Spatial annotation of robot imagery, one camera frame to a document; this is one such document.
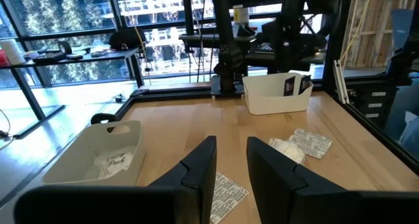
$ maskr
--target white plastic basket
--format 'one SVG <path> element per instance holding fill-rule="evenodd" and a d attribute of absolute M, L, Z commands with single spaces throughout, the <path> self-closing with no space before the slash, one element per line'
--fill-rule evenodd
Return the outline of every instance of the white plastic basket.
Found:
<path fill-rule="evenodd" d="M 283 96 L 285 80 L 295 77 L 294 96 Z M 253 115 L 289 113 L 307 110 L 313 83 L 299 95 L 302 76 L 298 73 L 278 73 L 244 77 L 244 97 Z"/>
<path fill-rule="evenodd" d="M 108 128 L 115 128 L 109 133 Z M 43 176 L 45 185 L 123 185 L 134 186 L 143 164 L 145 150 L 141 147 L 141 123 L 139 121 L 95 124 L 84 129 L 67 151 Z M 91 167 L 98 155 L 127 146 L 136 147 L 127 170 L 98 179 L 99 170 Z"/>

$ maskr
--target floor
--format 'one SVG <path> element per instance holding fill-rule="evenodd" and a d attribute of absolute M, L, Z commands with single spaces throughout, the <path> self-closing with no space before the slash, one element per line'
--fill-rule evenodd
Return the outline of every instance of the floor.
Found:
<path fill-rule="evenodd" d="M 381 70 L 370 69 L 346 71 L 346 76 L 356 74 L 374 75 Z M 310 73 L 313 79 L 321 78 L 323 70 L 314 67 Z M 252 71 L 250 75 L 263 75 L 266 70 Z M 189 77 L 176 77 L 172 79 L 145 80 L 146 85 L 188 83 Z M 11 218 L 12 202 L 17 195 L 28 187 L 40 185 L 43 169 L 71 143 L 75 136 L 85 128 L 92 115 L 98 112 L 114 113 L 120 104 L 113 103 L 113 97 L 123 94 L 128 97 L 136 84 L 133 81 L 105 84 L 89 84 L 81 86 L 63 86 L 56 88 L 33 89 L 35 97 L 45 112 L 57 105 L 66 105 L 55 117 L 44 123 L 24 140 L 16 140 L 7 148 L 0 150 L 0 220 L 2 223 L 13 223 Z M 10 117 L 11 134 L 17 133 L 35 121 L 35 115 L 30 110 L 21 90 L 0 90 L 0 108 Z M 0 128 L 7 128 L 6 120 L 0 120 Z"/>

